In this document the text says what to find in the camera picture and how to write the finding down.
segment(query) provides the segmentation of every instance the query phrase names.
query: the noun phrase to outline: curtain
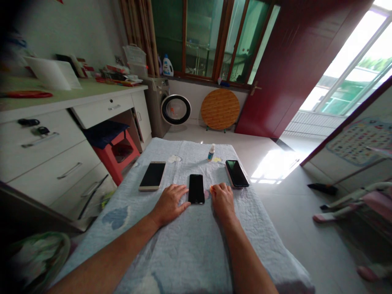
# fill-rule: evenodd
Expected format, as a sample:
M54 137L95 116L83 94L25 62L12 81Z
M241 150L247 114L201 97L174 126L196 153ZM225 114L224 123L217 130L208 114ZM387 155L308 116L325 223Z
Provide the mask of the curtain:
M148 73L159 78L151 0L120 0L128 44L136 44L146 53Z

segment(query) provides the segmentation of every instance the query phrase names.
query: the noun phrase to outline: washing machine door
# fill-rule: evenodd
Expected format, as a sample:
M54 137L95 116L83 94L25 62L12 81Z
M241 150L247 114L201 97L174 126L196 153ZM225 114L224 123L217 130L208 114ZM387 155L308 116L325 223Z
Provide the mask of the washing machine door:
M163 99L160 111L164 121L171 125L180 125L191 116L191 104L184 96L169 95Z

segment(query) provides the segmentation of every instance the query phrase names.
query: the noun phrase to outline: blue cloth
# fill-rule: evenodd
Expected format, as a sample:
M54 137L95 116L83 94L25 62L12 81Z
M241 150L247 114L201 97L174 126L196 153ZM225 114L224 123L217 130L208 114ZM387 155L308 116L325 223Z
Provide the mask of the blue cloth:
M188 184L190 174L202 174L205 204L191 205L161 228L137 255L115 292L233 293L229 251L212 209L209 187L229 183L225 161L238 157L231 145L216 145L214 155L222 161L208 162L210 147L153 138L55 282L149 213L165 187L172 183ZM138 187L151 161L166 161L160 188L140 192ZM241 225L279 293L314 293L308 272L283 245L252 185L233 189L233 193ZM180 203L186 200L184 195Z
M89 129L83 130L91 146L105 149L119 133L124 132L129 126L120 122L105 120Z

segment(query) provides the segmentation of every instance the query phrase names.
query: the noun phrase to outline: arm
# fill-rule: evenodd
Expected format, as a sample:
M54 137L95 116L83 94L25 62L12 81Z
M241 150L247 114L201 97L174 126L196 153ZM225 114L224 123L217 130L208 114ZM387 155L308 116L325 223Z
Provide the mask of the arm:
M136 255L156 231L188 208L189 202L178 206L187 192L185 185L167 187L148 215L70 272L48 293L113 293Z
M229 245L236 293L277 294L234 212L233 191L225 183L214 185L212 204Z

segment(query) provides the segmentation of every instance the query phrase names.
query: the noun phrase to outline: white wall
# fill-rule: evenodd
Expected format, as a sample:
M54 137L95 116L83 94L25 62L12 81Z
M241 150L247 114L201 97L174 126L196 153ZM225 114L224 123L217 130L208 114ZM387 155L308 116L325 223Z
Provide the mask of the white wall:
M38 0L26 9L15 25L38 57L74 54L97 70L123 56L124 32L116 1Z
M192 112L187 123L194 125L205 125L201 117L201 104L203 103L204 98L217 88L178 80L169 80L169 86L170 94L182 95L187 98L191 104ZM233 91L232 89L230 90L237 96L240 103L240 110L242 110L248 93Z
M385 91L384 94L370 105L357 119L355 119L355 121L366 117L390 115L392 115L392 87ZM343 178L344 176L360 169L360 167L337 157L325 147L314 158L312 158L309 163L305 164L304 168L310 170L312 168L310 165L315 166L333 181ZM391 176L392 160L388 160L343 181L341 186L351 192L363 187L364 185L382 181Z

